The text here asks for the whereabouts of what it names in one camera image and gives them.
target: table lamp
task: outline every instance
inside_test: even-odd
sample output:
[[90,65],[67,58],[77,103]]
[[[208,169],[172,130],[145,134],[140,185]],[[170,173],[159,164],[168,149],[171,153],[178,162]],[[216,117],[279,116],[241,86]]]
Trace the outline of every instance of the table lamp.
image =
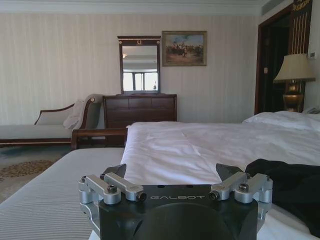
[[287,111],[299,112],[299,105],[304,100],[304,86],[306,82],[315,81],[307,54],[291,54],[284,56],[284,60],[274,83],[288,83],[288,90],[283,95],[284,107]]

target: crown molding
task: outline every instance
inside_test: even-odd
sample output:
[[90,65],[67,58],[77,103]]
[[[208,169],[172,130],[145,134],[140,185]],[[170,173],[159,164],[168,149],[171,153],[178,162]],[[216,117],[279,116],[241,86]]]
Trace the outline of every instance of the crown molding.
[[254,0],[215,0],[193,3],[156,1],[49,1],[0,0],[0,13],[62,14],[191,14],[260,16],[261,4]]

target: framed painting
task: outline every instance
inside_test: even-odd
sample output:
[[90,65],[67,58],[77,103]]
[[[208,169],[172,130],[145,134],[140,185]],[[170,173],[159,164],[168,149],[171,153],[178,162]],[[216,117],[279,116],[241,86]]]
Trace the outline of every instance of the framed painting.
[[162,31],[163,66],[206,66],[207,31]]

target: wooden door frame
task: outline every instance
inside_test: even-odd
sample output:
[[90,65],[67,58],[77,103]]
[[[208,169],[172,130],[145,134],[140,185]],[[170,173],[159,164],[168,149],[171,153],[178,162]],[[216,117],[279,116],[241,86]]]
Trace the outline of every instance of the wooden door frame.
[[258,46],[257,46],[257,57],[256,57],[256,75],[255,75],[255,100],[254,100],[254,114],[257,114],[259,111],[259,87],[260,87],[260,74],[261,74],[261,56],[262,56],[262,29],[268,25],[273,24],[279,19],[283,18],[285,15],[291,14],[293,12],[293,3],[271,16],[264,22],[260,23],[258,26]]

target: mirror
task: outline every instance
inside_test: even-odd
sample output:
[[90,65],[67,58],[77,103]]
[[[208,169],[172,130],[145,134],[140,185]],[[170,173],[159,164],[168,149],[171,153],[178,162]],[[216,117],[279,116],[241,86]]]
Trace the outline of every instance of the mirror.
[[118,36],[122,94],[160,93],[160,37]]

